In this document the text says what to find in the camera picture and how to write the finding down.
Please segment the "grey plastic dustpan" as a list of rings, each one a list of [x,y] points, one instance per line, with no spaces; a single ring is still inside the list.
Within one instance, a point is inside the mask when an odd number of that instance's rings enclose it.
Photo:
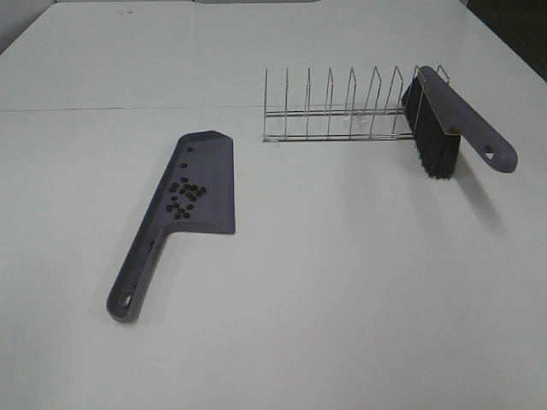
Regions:
[[[232,138],[218,131],[180,137],[109,292],[109,315],[137,319],[169,235],[235,231]]]

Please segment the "pile of coffee beans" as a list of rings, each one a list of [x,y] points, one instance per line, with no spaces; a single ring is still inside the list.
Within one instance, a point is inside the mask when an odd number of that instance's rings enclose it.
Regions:
[[[207,163],[194,143],[182,146],[168,163],[162,216],[169,220],[190,219],[204,196]]]

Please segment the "grey brush black bristles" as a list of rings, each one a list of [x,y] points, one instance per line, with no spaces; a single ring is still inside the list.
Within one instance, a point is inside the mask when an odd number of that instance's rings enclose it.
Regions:
[[[401,104],[429,177],[453,176],[462,138],[492,169],[500,173],[515,171],[515,148],[432,67],[417,68]]]

